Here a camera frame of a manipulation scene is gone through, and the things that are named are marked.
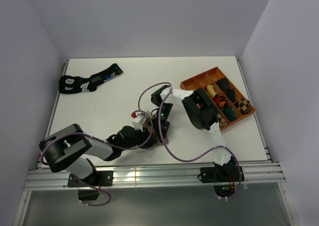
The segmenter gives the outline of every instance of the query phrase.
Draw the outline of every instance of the gray wall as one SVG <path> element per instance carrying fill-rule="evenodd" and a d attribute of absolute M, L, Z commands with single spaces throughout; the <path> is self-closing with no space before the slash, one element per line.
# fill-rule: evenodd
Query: gray wall
<path fill-rule="evenodd" d="M 318 9 L 318 0 L 270 0 L 242 56 L 266 143 L 304 226 L 319 222 Z"/>
<path fill-rule="evenodd" d="M 268 0 L 29 0 L 66 58 L 240 56 Z"/>
<path fill-rule="evenodd" d="M 0 225 L 13 222 L 39 155 L 62 61 L 26 0 L 0 0 Z"/>

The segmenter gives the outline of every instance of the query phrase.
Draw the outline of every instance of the wooden tray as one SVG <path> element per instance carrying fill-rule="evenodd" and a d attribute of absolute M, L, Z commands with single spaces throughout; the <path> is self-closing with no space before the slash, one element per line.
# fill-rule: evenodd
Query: wooden tray
<path fill-rule="evenodd" d="M 226 96 L 225 92 L 223 92 L 217 85 L 217 81 L 220 80 L 221 78 L 227 78 L 224 73 L 218 68 L 215 67 L 213 69 L 210 69 L 204 73 L 201 73 L 197 76 L 194 76 L 192 78 L 189 78 L 185 81 L 182 81 L 180 83 L 180 88 L 182 90 L 196 90 L 198 88 L 203 88 L 206 93 L 208 94 L 207 91 L 207 86 L 208 85 L 214 85 L 214 89 L 216 91 L 216 93 L 222 93 L 225 98 L 227 99 L 227 103 L 228 106 L 233 110 L 233 112 L 235 113 L 235 116 L 237 117 L 236 120 L 230 122 L 227 117 L 224 115 L 224 113 L 222 112 L 222 109 L 220 109 L 215 102 L 213 101 L 214 105 L 219 109 L 219 114 L 227 121 L 227 125 L 224 127 L 220 127 L 220 130 L 224 130 L 226 128 L 228 128 L 229 126 L 236 124 L 237 122 L 241 121 L 242 119 L 245 119 L 247 116 L 251 115 L 252 113 L 255 112 L 255 108 L 249 103 L 249 109 L 250 112 L 247 114 L 242 115 L 237 107 L 238 107 L 238 101 L 242 98 L 245 98 L 242 93 L 240 93 L 240 91 L 233 85 L 233 83 L 227 78 L 228 80 L 228 84 L 230 86 L 231 89 L 234 89 L 235 91 L 235 98 L 236 98 L 236 102 L 232 103 L 228 97 Z"/>

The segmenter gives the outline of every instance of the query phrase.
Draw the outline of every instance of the purple cable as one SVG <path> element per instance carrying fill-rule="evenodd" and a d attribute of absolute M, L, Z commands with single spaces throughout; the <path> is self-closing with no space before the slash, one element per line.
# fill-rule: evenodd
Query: purple cable
<path fill-rule="evenodd" d="M 153 128 L 153 122 L 152 122 L 152 119 L 151 119 L 151 117 L 150 117 L 150 115 L 149 115 L 148 113 L 146 113 L 146 112 L 143 111 L 143 110 L 135 110 L 133 113 L 136 113 L 136 112 L 141 112 L 141 113 L 143 113 L 146 117 L 148 117 L 148 119 L 150 120 L 150 123 L 151 123 L 151 127 Z M 117 149 L 121 149 L 121 150 L 135 150 L 135 149 L 138 149 L 138 148 L 142 147 L 144 144 L 146 144 L 146 142 L 151 138 L 152 132 L 150 132 L 150 135 L 148 136 L 148 138 L 147 138 L 142 144 L 140 144 L 140 145 L 138 145 L 138 146 L 136 146 L 136 147 L 134 147 L 134 148 L 123 148 L 123 147 L 120 147 L 120 146 L 117 146 L 117 145 L 113 145 L 113 144 L 110 144 L 109 142 L 107 142 L 107 141 L 105 141 L 105 140 L 101 140 L 101 139 L 99 139 L 99 138 L 97 138 L 97 137 L 94 137 L 94 136 L 91 136 L 91 135 L 88 135 L 88 134 L 85 134 L 85 133 L 81 133 L 81 132 L 74 132 L 74 133 L 65 134 L 65 135 L 62 135 L 62 136 L 56 138 L 55 140 L 53 140 L 51 143 L 49 143 L 49 144 L 44 148 L 44 150 L 42 151 L 41 156 L 40 156 L 40 162 L 41 162 L 42 164 L 44 164 L 44 165 L 48 165 L 48 164 L 44 161 L 44 155 L 45 155 L 46 152 L 49 150 L 49 148 L 50 148 L 52 145 L 54 145 L 56 142 L 58 142 L 58 141 L 60 141 L 60 140 L 63 140 L 63 139 L 65 139 L 65 138 L 68 137 L 68 136 L 74 136 L 74 135 L 80 135 L 80 136 L 85 136 L 85 137 L 87 137 L 87 138 L 92 138 L 92 139 L 94 139 L 94 140 L 97 140 L 97 141 L 99 141 L 99 142 L 102 142 L 102 143 L 104 143 L 104 144 L 107 144 L 107 145 L 109 145 L 109 146 L 111 146 L 111 147 L 113 147 L 113 148 L 117 148 Z M 105 191 L 105 190 L 103 190 L 103 189 L 99 189 L 99 188 L 97 188 L 97 187 L 94 187 L 94 186 L 92 186 L 92 185 L 89 185 L 89 184 L 85 183 L 84 181 L 82 181 L 82 180 L 81 180 L 79 177 L 77 177 L 76 175 L 74 175 L 74 177 L 75 177 L 80 183 L 82 183 L 83 185 L 85 185 L 85 186 L 87 186 L 87 187 L 90 187 L 90 188 L 92 188 L 92 189 L 95 189 L 95 190 L 97 190 L 97 191 L 99 191 L 99 192 L 103 192 L 103 193 L 107 194 L 107 195 L 110 197 L 106 202 L 104 202 L 104 203 L 102 203 L 102 204 L 89 204 L 89 203 L 82 202 L 83 204 L 88 205 L 88 206 L 96 207 L 96 206 L 106 205 L 106 204 L 108 204 L 108 203 L 110 202 L 110 200 L 111 200 L 111 194 L 110 194 L 109 192 L 107 192 L 107 191 Z"/>
<path fill-rule="evenodd" d="M 162 84 L 167 84 L 167 85 L 169 85 L 169 86 L 172 88 L 172 86 L 171 86 L 171 84 L 170 84 L 169 82 L 161 82 L 161 83 L 157 83 L 157 84 L 155 84 L 155 85 L 152 85 L 152 86 L 150 86 L 149 88 L 147 88 L 146 90 L 144 90 L 144 91 L 141 93 L 140 97 L 139 97 L 139 101 L 138 101 L 138 108 L 139 108 L 139 110 L 141 110 L 141 108 L 140 108 L 141 98 L 142 98 L 142 96 L 145 94 L 145 92 L 147 92 L 149 89 L 152 89 L 152 88 L 155 87 L 155 86 L 162 85 Z"/>
<path fill-rule="evenodd" d="M 165 102 L 166 99 L 169 97 L 169 95 L 171 95 L 171 93 L 172 93 L 172 89 L 170 89 L 169 93 L 164 97 L 163 101 L 161 102 L 161 104 L 160 104 L 160 106 L 159 106 L 159 115 L 161 115 L 161 110 L 162 110 L 162 108 L 163 108 L 164 102 Z M 237 158 L 235 157 L 235 155 L 233 154 L 233 152 L 231 152 L 231 150 L 228 149 L 227 147 L 221 146 L 221 145 L 215 146 L 215 147 L 213 147 L 213 148 L 210 148 L 209 150 L 207 150 L 206 152 L 204 152 L 203 154 L 201 154 L 200 156 L 198 156 L 198 157 L 196 157 L 196 158 L 194 158 L 194 159 L 191 159 L 191 160 L 183 160 L 183 159 L 180 159 L 180 158 L 178 158 L 177 156 L 175 156 L 175 155 L 170 151 L 170 149 L 168 148 L 167 144 L 165 143 L 164 137 L 163 137 L 163 132 L 162 132 L 162 130 L 161 130 L 160 117 L 159 117 L 159 135 L 160 135 L 161 141 L 163 142 L 164 147 L 165 147 L 165 149 L 167 150 L 167 152 L 168 152 L 174 159 L 176 159 L 176 160 L 178 160 L 178 161 L 181 161 L 181 162 L 184 162 L 184 163 L 194 162 L 194 161 L 196 161 L 196 160 L 202 158 L 203 156 L 205 156 L 206 154 L 208 154 L 209 152 L 211 152 L 211 151 L 213 151 L 213 150 L 215 150 L 215 149 L 219 149 L 219 148 L 224 148 L 224 149 L 226 149 L 226 150 L 234 157 L 234 159 L 235 159 L 236 166 L 237 166 L 238 171 L 239 171 L 239 183 L 238 183 L 238 188 L 239 188 L 239 186 L 241 185 L 241 171 L 240 171 L 240 167 L 239 167 L 238 160 L 237 160 Z M 238 190 L 236 190 L 236 191 L 233 193 L 232 196 L 228 197 L 228 199 L 234 197 L 234 196 L 237 194 L 237 191 L 238 191 Z"/>

